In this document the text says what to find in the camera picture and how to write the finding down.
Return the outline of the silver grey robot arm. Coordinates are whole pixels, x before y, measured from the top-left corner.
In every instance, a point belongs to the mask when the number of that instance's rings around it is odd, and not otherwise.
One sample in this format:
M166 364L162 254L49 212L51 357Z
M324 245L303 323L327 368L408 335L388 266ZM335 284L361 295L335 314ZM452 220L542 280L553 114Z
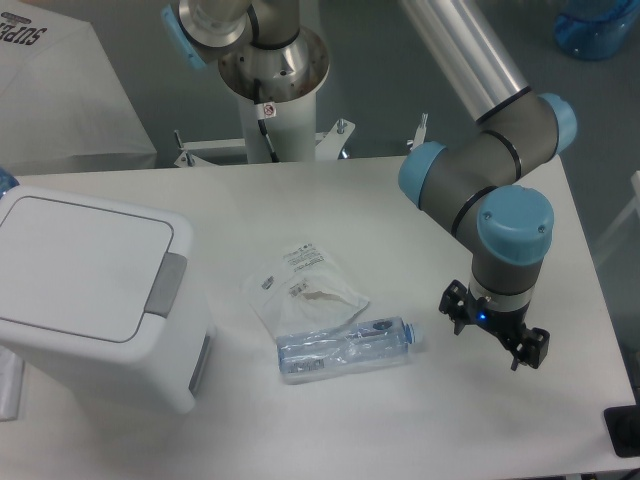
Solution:
M457 149L416 137L399 170L406 197L472 256L469 282L453 281L439 309L456 331L475 325L515 366L538 368L550 336L524 320L554 212L520 180L573 142L575 114L560 97L531 90L473 2L405 1L402 9L480 129ZM175 1L161 18L184 59L195 69L216 64L246 104L251 162L314 158L313 127L275 123L328 73L326 48L301 25L298 2Z

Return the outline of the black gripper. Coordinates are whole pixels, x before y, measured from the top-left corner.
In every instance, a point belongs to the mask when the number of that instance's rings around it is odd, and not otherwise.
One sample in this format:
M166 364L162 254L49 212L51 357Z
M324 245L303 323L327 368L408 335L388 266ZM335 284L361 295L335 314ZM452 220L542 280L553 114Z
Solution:
M548 353L550 333L541 328L526 328L528 308L526 303L515 310L496 310L485 298L475 298L458 280L445 289L439 304L439 311L454 324L455 335L467 325L476 325L508 345L513 356L512 371L519 365L538 369Z

